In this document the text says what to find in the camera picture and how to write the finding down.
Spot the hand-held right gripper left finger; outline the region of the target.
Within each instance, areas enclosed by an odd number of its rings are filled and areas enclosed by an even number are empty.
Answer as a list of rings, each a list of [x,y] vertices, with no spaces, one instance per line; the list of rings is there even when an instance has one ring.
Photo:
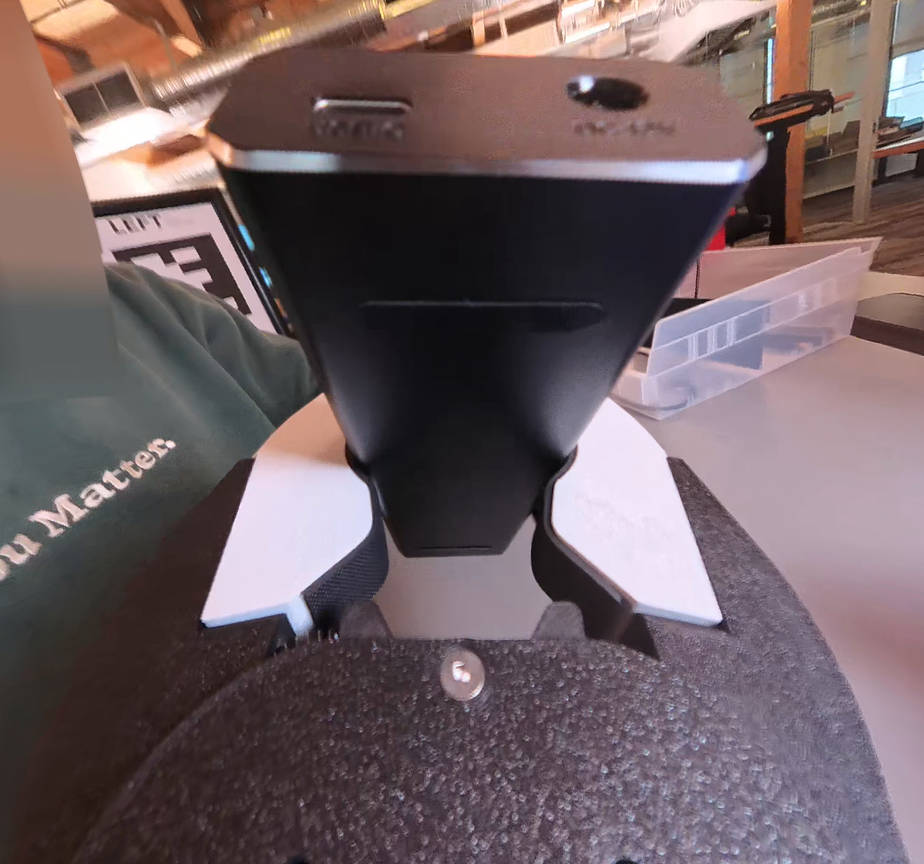
[[[388,566],[378,494],[318,396],[255,455],[201,622],[283,617],[297,637],[336,627],[346,606],[381,589]]]

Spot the silver ceiling ducts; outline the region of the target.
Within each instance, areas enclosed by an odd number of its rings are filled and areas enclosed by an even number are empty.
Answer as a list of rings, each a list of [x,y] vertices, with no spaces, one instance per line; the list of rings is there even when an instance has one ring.
[[[665,22],[708,0],[440,0],[385,19],[377,0],[331,0],[291,23],[212,51],[145,82],[157,106],[225,85],[253,59],[299,45],[372,44],[382,50],[456,49],[489,56],[625,57],[657,45]],[[718,0],[757,3],[767,0]]]

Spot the wooden top standing desk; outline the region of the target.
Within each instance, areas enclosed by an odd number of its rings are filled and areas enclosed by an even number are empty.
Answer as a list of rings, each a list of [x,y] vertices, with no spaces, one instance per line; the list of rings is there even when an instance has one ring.
[[[802,127],[810,119],[825,116],[831,113],[840,104],[852,99],[853,96],[854,94],[852,92],[835,96],[828,89],[805,90],[802,92],[784,95],[778,100],[755,108],[750,113],[748,118],[755,129],[764,134],[767,139],[766,160],[768,140],[772,132],[782,130],[787,131],[790,134],[791,129]]]

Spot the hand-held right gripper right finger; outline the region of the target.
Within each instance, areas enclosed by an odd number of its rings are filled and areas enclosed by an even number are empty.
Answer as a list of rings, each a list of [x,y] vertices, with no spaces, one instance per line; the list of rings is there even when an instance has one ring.
[[[636,615],[718,627],[722,611],[663,448],[607,399],[536,510],[530,561],[586,627]]]

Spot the person's left forearm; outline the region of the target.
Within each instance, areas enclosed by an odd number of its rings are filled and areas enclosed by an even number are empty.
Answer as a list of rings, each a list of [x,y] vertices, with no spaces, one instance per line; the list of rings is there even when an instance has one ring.
[[[105,267],[113,299],[136,314],[157,350],[210,402],[247,400],[272,430],[321,394],[297,341],[257,328],[224,301],[128,262]]]

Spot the clear plastic bin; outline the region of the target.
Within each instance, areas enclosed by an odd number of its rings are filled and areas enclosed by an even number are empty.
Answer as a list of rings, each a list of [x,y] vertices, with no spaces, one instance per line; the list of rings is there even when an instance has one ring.
[[[705,252],[611,396],[643,416],[667,419],[791,363],[764,373],[734,367],[694,371],[692,363],[713,352],[796,326],[836,329],[838,340],[823,348],[843,340],[851,333],[861,282],[881,241],[866,237]]]

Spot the black framed tag sign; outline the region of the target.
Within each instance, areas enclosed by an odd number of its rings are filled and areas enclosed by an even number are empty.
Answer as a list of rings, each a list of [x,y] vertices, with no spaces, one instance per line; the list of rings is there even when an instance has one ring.
[[[91,204],[106,263],[131,263],[225,302],[280,333],[225,191],[197,188]]]

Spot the black office chair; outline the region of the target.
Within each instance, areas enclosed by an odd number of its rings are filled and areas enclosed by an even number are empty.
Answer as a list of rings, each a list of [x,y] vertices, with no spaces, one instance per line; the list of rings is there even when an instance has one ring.
[[[786,241],[786,160],[790,134],[774,131],[767,160],[726,217],[725,245],[733,246],[755,234],[768,234],[769,245]]]

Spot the black multi-port usb hub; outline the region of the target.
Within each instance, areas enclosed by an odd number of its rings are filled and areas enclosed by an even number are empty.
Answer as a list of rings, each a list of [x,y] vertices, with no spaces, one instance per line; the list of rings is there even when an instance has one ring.
[[[292,48],[209,151],[403,555],[499,555],[766,160],[710,74]]]

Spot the black flat box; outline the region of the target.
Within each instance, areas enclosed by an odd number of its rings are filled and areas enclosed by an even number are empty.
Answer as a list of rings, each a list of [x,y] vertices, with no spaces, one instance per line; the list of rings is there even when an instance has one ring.
[[[764,373],[838,340],[831,327],[786,327],[764,332],[694,361],[694,371],[732,367]]]

